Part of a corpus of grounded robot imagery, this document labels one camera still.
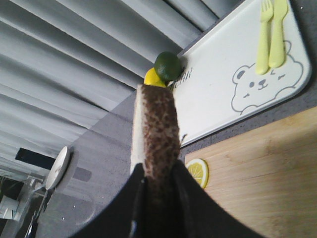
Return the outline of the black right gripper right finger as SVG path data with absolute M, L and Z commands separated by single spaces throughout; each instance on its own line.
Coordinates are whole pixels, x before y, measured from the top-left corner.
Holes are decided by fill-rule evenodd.
M 198 185 L 181 161 L 172 169 L 182 238 L 249 238 L 250 229 L 231 217 Z

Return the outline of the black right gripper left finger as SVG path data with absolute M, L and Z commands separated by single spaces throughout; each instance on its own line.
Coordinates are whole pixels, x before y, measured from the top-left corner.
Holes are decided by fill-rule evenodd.
M 139 163 L 109 206 L 84 228 L 84 237 L 144 238 L 146 185 Z

